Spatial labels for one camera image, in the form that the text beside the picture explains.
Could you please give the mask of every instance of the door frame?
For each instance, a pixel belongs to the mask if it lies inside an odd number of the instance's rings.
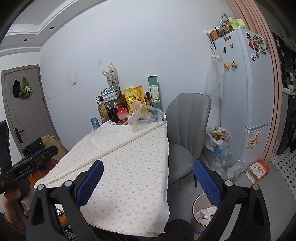
[[[56,129],[54,127],[54,124],[52,122],[52,119],[50,117],[50,114],[49,114],[49,111],[48,111],[48,107],[47,107],[47,103],[45,101],[45,96],[44,96],[42,82],[41,82],[41,75],[40,75],[40,67],[39,67],[39,64],[26,65],[26,66],[22,66],[22,67],[13,68],[13,69],[2,70],[2,83],[1,83],[1,85],[2,85],[2,96],[3,96],[3,104],[4,104],[4,110],[5,110],[6,120],[7,120],[9,129],[10,129],[10,133],[11,133],[11,135],[13,137],[13,140],[15,141],[15,144],[16,144],[16,146],[17,146],[17,148],[18,148],[18,150],[19,150],[20,153],[22,153],[22,147],[21,147],[21,145],[19,143],[19,140],[17,138],[17,135],[16,135],[16,133],[14,131],[14,128],[13,128],[13,125],[12,125],[12,121],[11,121],[11,118],[10,118],[10,115],[9,115],[7,101],[6,101],[5,75],[6,74],[13,73],[13,72],[16,72],[16,71],[20,71],[20,70],[34,69],[34,68],[38,68],[39,83],[40,83],[41,93],[42,93],[42,97],[43,97],[44,104],[45,104],[45,109],[46,109],[46,112],[48,114],[49,121],[50,121],[50,123],[51,123],[51,125],[53,127],[54,133],[56,134],[56,137],[59,139],[59,136],[57,134],[57,131],[56,131]]]

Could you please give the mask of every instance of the light switch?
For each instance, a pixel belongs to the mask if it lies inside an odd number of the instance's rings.
[[[71,80],[71,85],[76,84],[75,76],[72,76],[72,77],[70,78],[70,80]]]

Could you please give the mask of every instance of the chair leg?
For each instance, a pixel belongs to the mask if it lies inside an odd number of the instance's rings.
[[[194,183],[195,183],[195,187],[197,187],[197,178],[195,175],[194,175]]]

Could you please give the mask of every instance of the refrigerator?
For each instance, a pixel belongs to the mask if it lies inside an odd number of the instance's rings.
[[[263,44],[257,43],[259,51],[254,46],[254,37],[256,42],[263,40]],[[244,28],[214,43],[216,54],[229,66],[222,74],[221,127],[231,135],[228,146],[232,157],[250,166],[262,158],[271,128],[274,110],[271,54],[262,36]]]

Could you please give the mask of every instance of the chair seat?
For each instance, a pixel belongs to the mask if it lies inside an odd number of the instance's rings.
[[[168,184],[171,185],[193,171],[192,153],[178,144],[169,145]]]

